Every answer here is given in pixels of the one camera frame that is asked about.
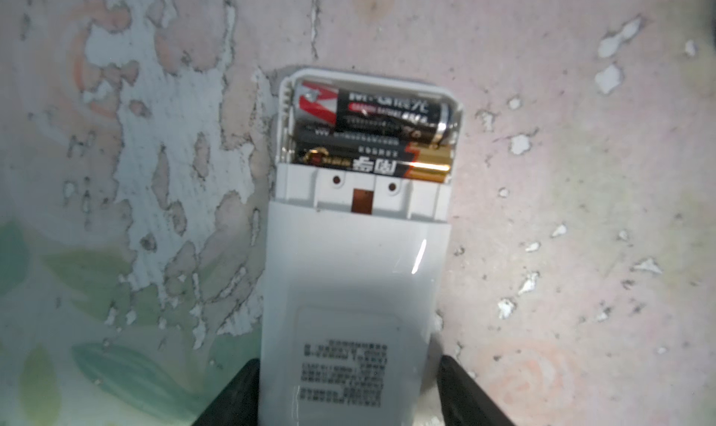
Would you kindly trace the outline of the white remote with display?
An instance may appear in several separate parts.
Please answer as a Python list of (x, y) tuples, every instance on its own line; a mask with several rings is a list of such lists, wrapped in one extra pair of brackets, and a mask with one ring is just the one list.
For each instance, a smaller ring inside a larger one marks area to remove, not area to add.
[[(453, 148), (446, 182), (295, 163), (294, 130), (326, 127), (296, 120), (300, 81), (449, 103), (449, 133), (427, 144)], [(263, 275), (260, 424), (412, 424), (448, 255), (463, 112), (449, 91), (416, 81), (317, 68), (282, 81)]]

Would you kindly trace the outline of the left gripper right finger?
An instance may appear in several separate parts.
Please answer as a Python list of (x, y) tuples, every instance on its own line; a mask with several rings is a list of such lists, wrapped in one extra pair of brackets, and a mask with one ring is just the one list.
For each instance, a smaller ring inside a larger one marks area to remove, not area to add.
[(453, 357), (441, 357), (436, 383), (445, 426), (515, 426)]

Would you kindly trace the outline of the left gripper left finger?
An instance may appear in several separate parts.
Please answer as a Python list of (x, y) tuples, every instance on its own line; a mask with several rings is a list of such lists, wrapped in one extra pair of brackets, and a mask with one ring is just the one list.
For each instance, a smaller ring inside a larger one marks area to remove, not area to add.
[(192, 426), (257, 426), (260, 360), (249, 360)]

